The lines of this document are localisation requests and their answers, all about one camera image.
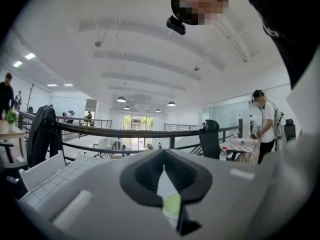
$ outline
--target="black metal railing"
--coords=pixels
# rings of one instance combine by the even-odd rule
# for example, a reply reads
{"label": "black metal railing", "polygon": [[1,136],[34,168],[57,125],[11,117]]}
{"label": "black metal railing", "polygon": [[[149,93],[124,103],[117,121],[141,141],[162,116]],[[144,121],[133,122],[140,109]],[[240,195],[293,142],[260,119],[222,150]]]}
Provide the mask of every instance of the black metal railing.
{"label": "black metal railing", "polygon": [[[32,120],[35,118],[34,114],[30,114],[27,112],[19,111],[19,119],[18,119],[18,127],[22,130],[26,130],[25,139],[28,139],[29,130],[28,126],[31,126]],[[83,118],[74,118],[75,120],[84,120]],[[101,136],[101,137],[110,137],[110,138],[169,138],[169,148],[175,148],[175,138],[176,137],[187,137],[187,136],[197,136],[199,134],[198,130],[179,130],[179,131],[152,131],[152,130],[114,130],[109,128],[101,128],[101,127],[92,127],[87,126],[85,124],[79,123],[57,123],[57,130],[61,140],[61,150],[64,153],[64,146],[68,146],[71,148],[92,151],[97,153],[105,153],[105,154],[136,154],[142,152],[143,150],[112,150],[112,149],[103,149],[103,148],[95,148],[95,147],[87,147],[74,145],[71,143],[67,143],[66,139],[64,139],[63,132],[69,132],[78,135],[93,135],[93,136]],[[223,142],[233,136],[226,136],[226,132],[232,130],[239,130],[240,137],[242,136],[242,121],[239,121],[239,126],[229,127],[229,128],[221,128],[218,132],[223,133],[223,137],[220,139]],[[178,150],[190,149],[194,148],[191,153],[193,153],[196,149],[199,149],[201,146],[200,143],[177,147]],[[65,159],[74,161],[75,159],[72,157],[65,156]]]}
{"label": "black metal railing", "polygon": [[164,123],[163,130],[166,132],[191,131],[198,125]]}

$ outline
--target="ceiling light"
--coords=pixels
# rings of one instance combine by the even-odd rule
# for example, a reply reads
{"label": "ceiling light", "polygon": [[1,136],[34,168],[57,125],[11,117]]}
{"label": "ceiling light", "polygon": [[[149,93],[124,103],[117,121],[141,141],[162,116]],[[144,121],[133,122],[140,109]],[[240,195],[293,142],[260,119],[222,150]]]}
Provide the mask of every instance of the ceiling light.
{"label": "ceiling light", "polygon": [[27,56],[25,56],[25,58],[26,58],[27,60],[30,60],[30,59],[32,59],[32,58],[34,58],[34,57],[36,57],[36,55],[34,55],[33,53],[30,53],[30,54],[28,54]]}
{"label": "ceiling light", "polygon": [[174,103],[173,101],[170,101],[169,103],[168,103],[168,106],[169,107],[174,107],[176,105],[176,103]]}
{"label": "ceiling light", "polygon": [[118,98],[116,99],[116,101],[117,101],[117,102],[127,102],[126,99],[125,99],[125,97],[122,97],[122,96],[118,97]]}
{"label": "ceiling light", "polygon": [[13,64],[14,67],[19,67],[22,64],[20,60],[18,60],[16,63]]}

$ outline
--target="water bottle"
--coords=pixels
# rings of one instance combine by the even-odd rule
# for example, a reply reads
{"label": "water bottle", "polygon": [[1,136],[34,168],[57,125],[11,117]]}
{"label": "water bottle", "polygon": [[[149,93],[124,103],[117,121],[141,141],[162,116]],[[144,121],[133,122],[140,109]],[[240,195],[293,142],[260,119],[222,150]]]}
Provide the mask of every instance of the water bottle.
{"label": "water bottle", "polygon": [[4,121],[6,120],[6,110],[2,111],[1,119]]}
{"label": "water bottle", "polygon": [[226,161],[227,160],[227,148],[225,146],[222,147],[219,159],[221,161]]}

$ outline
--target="desk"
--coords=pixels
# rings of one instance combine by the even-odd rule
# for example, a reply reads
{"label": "desk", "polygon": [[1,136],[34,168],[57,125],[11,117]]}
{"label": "desk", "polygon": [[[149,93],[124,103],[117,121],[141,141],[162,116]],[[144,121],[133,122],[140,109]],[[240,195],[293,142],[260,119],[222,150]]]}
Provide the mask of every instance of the desk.
{"label": "desk", "polygon": [[82,155],[26,193],[21,198],[21,201],[26,202],[38,210],[52,193],[58,191],[65,185],[71,184],[70,182],[72,182],[73,179],[77,178],[86,170],[110,161],[112,160]]}
{"label": "desk", "polygon": [[253,153],[257,143],[258,141],[254,139],[232,138],[229,141],[219,144],[219,146],[220,148],[227,147],[227,152],[233,153],[231,157],[232,160],[236,160],[241,155],[246,153],[249,153],[249,159],[250,159],[250,155]]}
{"label": "desk", "polygon": [[[20,152],[21,155],[24,156],[23,154],[23,148],[22,148],[22,142],[21,139],[24,138],[25,132],[23,130],[20,130],[18,127],[15,125],[12,126],[12,131],[9,131],[9,125],[7,121],[0,121],[0,141],[8,141],[12,139],[19,139],[19,145],[20,145]],[[13,158],[8,155],[9,162],[12,164]]]}

